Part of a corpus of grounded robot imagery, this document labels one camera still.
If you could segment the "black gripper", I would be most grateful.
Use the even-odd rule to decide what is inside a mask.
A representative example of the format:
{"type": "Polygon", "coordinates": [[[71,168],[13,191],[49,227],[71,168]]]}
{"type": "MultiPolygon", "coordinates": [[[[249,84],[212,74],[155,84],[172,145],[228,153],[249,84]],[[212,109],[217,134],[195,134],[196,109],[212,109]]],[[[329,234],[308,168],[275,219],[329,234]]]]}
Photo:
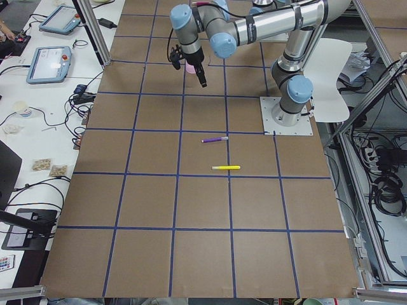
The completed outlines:
{"type": "Polygon", "coordinates": [[[201,86],[207,87],[207,80],[204,74],[204,68],[202,66],[202,62],[204,61],[204,52],[202,50],[198,50],[194,53],[185,53],[184,57],[187,63],[193,66],[201,86]]]}

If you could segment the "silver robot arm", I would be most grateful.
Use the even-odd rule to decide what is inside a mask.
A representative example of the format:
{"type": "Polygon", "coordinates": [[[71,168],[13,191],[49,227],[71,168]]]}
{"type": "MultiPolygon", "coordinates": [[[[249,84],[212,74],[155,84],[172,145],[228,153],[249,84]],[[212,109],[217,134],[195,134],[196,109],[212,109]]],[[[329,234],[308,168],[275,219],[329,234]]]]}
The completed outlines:
{"type": "Polygon", "coordinates": [[[276,10],[253,8],[250,14],[236,20],[230,20],[226,1],[179,4],[170,12],[172,30],[179,42],[167,49],[168,60],[179,70],[184,59],[193,66],[201,86],[206,87],[199,33],[206,33],[214,54],[223,59],[231,57],[238,46],[289,33],[283,54],[272,65],[272,77],[282,95],[272,109],[272,116],[281,126],[294,126],[314,90],[311,80],[300,73],[304,58],[319,40],[317,31],[337,19],[349,4],[349,1],[300,1],[276,10]]]}

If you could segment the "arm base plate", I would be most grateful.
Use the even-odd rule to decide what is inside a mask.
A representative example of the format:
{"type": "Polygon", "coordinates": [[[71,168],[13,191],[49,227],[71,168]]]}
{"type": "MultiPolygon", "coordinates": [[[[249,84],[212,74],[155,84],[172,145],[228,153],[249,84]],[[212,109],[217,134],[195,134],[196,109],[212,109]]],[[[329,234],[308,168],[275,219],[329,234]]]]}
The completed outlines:
{"type": "Polygon", "coordinates": [[[280,108],[280,97],[260,97],[259,101],[265,135],[313,135],[305,104],[300,113],[288,114],[280,108]]]}

